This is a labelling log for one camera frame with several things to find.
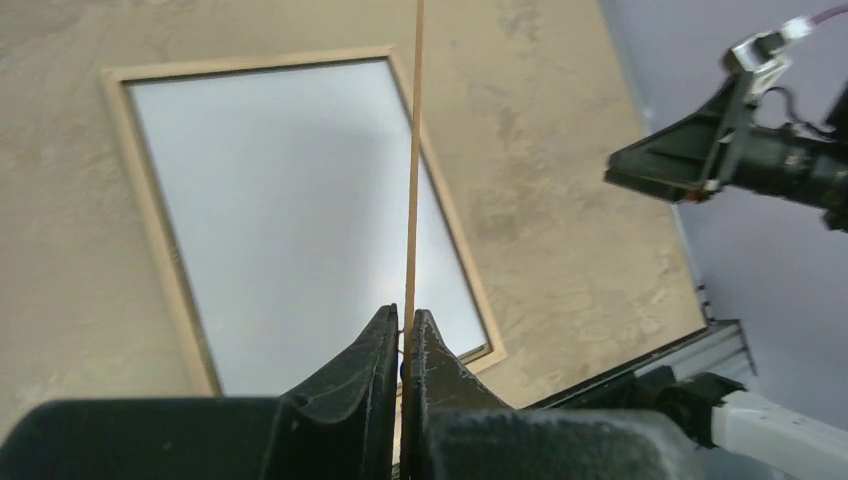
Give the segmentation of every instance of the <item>wooden frame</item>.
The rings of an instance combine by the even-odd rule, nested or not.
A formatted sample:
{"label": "wooden frame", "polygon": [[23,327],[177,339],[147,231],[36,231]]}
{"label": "wooden frame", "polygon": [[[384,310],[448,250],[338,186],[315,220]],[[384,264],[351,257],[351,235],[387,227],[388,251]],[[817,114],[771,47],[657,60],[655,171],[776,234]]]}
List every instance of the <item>wooden frame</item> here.
{"label": "wooden frame", "polygon": [[[135,190],[170,313],[177,323],[194,393],[221,395],[222,391],[195,307],[191,287],[183,270],[158,181],[149,160],[147,145],[143,139],[133,101],[126,86],[145,81],[217,76],[284,67],[306,67],[368,60],[385,60],[388,62],[399,94],[403,99],[407,117],[411,118],[411,89],[406,80],[405,71],[400,66],[397,55],[391,47],[121,67],[106,69],[102,72],[106,99],[115,123],[121,153]],[[430,137],[423,127],[421,151],[486,334],[487,342],[484,348],[460,357],[472,372],[477,373],[503,360],[506,353],[491,307],[483,290],[483,284],[474,265],[471,250],[448,192],[447,182],[434,153]]]}

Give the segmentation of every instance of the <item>wooden stick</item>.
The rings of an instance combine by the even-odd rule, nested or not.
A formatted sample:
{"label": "wooden stick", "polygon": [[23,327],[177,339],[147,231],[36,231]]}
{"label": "wooden stick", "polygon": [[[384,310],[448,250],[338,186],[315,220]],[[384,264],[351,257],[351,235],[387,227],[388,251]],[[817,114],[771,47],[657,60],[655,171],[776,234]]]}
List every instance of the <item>wooden stick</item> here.
{"label": "wooden stick", "polygon": [[409,160],[409,219],[406,233],[406,295],[403,316],[403,378],[401,403],[400,478],[409,478],[410,433],[403,426],[412,418],[412,323],[415,319],[415,256],[418,233],[418,163],[421,156],[421,63],[424,47],[424,0],[417,0],[415,14],[415,64],[412,74],[412,150]]}

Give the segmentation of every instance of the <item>white board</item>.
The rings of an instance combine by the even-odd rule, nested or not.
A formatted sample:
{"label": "white board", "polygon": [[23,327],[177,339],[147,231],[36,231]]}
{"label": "white board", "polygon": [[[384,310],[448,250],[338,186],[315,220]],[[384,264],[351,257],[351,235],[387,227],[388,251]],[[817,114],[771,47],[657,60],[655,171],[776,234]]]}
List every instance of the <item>white board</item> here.
{"label": "white board", "polygon": [[[410,126],[386,60],[129,87],[227,395],[278,395],[403,307]],[[486,343],[424,167],[416,307]]]}

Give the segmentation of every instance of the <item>cable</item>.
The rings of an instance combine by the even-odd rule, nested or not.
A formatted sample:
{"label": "cable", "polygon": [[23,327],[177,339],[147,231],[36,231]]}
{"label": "cable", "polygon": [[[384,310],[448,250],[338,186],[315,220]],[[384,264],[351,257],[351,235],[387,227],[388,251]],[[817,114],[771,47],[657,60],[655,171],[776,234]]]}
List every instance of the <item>cable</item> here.
{"label": "cable", "polygon": [[833,8],[829,8],[822,13],[814,16],[810,20],[813,25],[821,25],[823,22],[830,20],[831,18],[840,15],[842,13],[848,13],[848,3],[843,3],[842,5],[837,5]]}
{"label": "cable", "polygon": [[800,115],[798,115],[798,110],[795,108],[795,92],[793,92],[792,90],[790,90],[787,87],[771,87],[768,90],[766,90],[765,93],[763,93],[762,97],[760,97],[761,101],[762,101],[762,98],[765,98],[765,96],[768,95],[771,92],[777,92],[777,93],[780,93],[781,95],[783,95],[783,98],[786,102],[786,116],[789,118],[789,120],[793,124],[801,125],[804,128],[806,128],[807,130],[815,133],[816,135],[818,135],[820,137],[830,138],[829,132],[822,130],[821,128],[816,126],[814,123],[807,121],[807,120],[804,120],[803,118],[801,118]]}

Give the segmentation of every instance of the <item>textured wall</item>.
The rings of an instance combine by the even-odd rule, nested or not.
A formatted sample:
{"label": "textured wall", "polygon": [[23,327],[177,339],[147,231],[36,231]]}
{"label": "textured wall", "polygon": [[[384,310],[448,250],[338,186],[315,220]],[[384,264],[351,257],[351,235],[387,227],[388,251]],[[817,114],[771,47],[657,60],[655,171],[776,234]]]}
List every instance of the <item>textured wall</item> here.
{"label": "textured wall", "polygon": [[[594,2],[431,0],[424,118],[523,405],[697,328],[667,207],[604,186],[640,133]],[[188,379],[97,82],[104,67],[395,44],[411,0],[0,3],[0,431],[57,396]]]}

